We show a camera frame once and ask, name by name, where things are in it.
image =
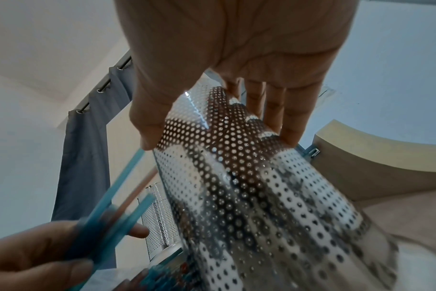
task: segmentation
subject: white ceiling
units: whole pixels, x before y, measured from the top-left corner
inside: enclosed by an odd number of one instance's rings
[[[0,75],[64,102],[121,37],[112,0],[0,0]]]

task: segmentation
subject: curved wooden furniture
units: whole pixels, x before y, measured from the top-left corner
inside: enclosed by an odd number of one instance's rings
[[[436,189],[436,145],[380,138],[336,120],[313,144],[321,152],[312,165],[352,201]]]

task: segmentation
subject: white wall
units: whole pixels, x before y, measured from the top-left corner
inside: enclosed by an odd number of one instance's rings
[[[50,221],[64,139],[45,122],[55,107],[0,77],[0,237]]]
[[[338,91],[300,144],[337,119],[381,137],[436,144],[436,6],[361,1],[325,84]]]

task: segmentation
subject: curtain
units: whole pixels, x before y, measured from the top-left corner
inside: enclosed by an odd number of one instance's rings
[[[131,100],[133,66],[109,69],[110,84],[89,94],[89,110],[70,111],[52,221],[88,216],[110,186],[106,125]],[[115,268],[115,254],[102,268]]]

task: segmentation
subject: perforated metal container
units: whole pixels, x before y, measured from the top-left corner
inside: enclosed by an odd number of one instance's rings
[[[175,102],[154,155],[198,289],[410,290],[400,241],[213,81]]]
[[[156,197],[156,201],[141,217],[143,224],[149,228],[146,245],[148,246],[149,259],[152,261],[164,249],[177,243],[179,246],[180,235],[173,220],[172,210],[165,196],[162,183],[150,185],[146,191]]]

